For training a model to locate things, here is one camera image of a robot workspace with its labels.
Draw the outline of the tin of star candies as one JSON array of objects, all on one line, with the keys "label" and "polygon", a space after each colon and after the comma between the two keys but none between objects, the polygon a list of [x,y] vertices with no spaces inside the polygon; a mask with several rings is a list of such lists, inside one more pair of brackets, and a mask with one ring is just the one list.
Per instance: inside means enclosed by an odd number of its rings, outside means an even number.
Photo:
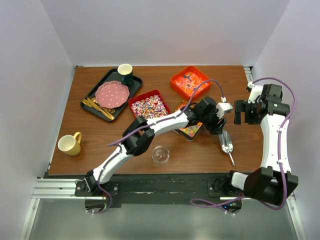
[{"label": "tin of star candies", "polygon": [[[174,109],[176,112],[177,110],[180,110],[185,107],[185,105],[188,102],[185,100],[182,100],[179,105]],[[186,128],[178,128],[173,130],[175,133],[179,134],[180,136],[184,137],[188,141],[193,141],[197,134],[200,132],[200,129],[203,127],[203,124],[199,122],[197,125],[192,125]]]}]

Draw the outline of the silver metal scoop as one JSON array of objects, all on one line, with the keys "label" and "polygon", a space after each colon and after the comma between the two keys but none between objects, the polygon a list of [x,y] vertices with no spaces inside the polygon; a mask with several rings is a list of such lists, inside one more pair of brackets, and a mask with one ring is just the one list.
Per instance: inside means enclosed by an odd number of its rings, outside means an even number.
[{"label": "silver metal scoop", "polygon": [[223,130],[222,134],[220,134],[218,137],[220,141],[221,150],[227,155],[229,155],[232,166],[235,166],[236,164],[234,158],[232,157],[232,151],[234,149],[234,146],[230,134],[226,130]]}]

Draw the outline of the red box of swirl candies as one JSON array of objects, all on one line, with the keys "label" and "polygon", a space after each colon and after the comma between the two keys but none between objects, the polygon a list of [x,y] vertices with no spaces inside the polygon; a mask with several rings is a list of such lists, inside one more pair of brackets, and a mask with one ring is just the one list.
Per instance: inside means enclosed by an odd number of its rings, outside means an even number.
[{"label": "red box of swirl candies", "polygon": [[171,113],[161,93],[156,89],[131,98],[128,105],[135,118],[142,116],[145,119],[153,119]]}]

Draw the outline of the clear glass jar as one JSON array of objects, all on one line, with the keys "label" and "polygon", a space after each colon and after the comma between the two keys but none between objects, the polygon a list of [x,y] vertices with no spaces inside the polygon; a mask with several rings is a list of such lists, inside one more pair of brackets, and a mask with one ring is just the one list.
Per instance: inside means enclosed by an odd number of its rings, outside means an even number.
[{"label": "clear glass jar", "polygon": [[170,151],[159,145],[153,149],[151,157],[156,164],[165,165],[170,159]]}]

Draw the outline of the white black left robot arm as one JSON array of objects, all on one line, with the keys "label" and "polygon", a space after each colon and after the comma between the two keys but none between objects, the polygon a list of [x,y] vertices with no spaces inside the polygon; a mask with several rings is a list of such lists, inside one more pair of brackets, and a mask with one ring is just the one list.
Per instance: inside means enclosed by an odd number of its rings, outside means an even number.
[{"label": "white black left robot arm", "polygon": [[129,159],[145,153],[153,139],[161,134],[202,123],[211,135],[221,135],[227,122],[224,115],[233,110],[233,106],[226,102],[224,97],[222,100],[217,103],[213,98],[206,96],[198,103],[188,102],[177,111],[163,117],[137,117],[125,130],[122,138],[109,145],[116,147],[114,152],[101,165],[85,175],[86,191],[92,196],[99,196],[104,190],[104,184],[112,175]]}]

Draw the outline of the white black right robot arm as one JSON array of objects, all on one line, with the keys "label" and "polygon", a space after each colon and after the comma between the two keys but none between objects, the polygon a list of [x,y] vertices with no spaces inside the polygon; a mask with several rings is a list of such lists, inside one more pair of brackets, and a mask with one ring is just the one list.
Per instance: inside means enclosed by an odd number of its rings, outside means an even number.
[{"label": "white black right robot arm", "polygon": [[248,100],[235,101],[234,123],[241,124],[241,115],[249,125],[260,125],[263,150],[260,167],[250,174],[230,171],[223,192],[230,197],[240,190],[243,196],[260,201],[278,210],[298,186],[299,178],[292,174],[287,151],[287,130],[292,109],[282,102],[282,86],[249,83]]}]

